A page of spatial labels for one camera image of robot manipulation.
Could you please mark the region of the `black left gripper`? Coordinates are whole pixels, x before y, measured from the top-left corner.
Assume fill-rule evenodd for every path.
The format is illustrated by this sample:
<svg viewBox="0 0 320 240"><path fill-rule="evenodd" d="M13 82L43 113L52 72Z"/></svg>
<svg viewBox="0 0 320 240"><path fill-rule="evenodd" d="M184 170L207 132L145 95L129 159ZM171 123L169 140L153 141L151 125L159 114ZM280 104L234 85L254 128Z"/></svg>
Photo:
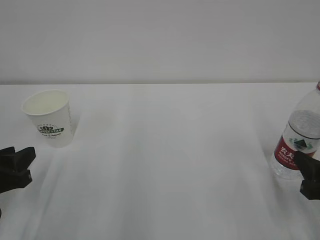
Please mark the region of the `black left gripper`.
<svg viewBox="0 0 320 240"><path fill-rule="evenodd" d="M0 150L0 193L23 189L32 181L28 167L36 158L35 148L30 146L18 152L14 146Z"/></svg>

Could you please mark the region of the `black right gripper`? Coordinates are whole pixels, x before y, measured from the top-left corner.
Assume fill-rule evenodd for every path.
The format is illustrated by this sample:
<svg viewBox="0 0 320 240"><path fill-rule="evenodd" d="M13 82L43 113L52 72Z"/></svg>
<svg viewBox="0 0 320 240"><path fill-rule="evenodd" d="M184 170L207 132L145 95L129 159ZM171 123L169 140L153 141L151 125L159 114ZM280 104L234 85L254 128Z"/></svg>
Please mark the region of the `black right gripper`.
<svg viewBox="0 0 320 240"><path fill-rule="evenodd" d="M294 162L304 178L300 185L300 193L308 200L320 200L320 183L312 182L320 180L320 161L297 151Z"/></svg>

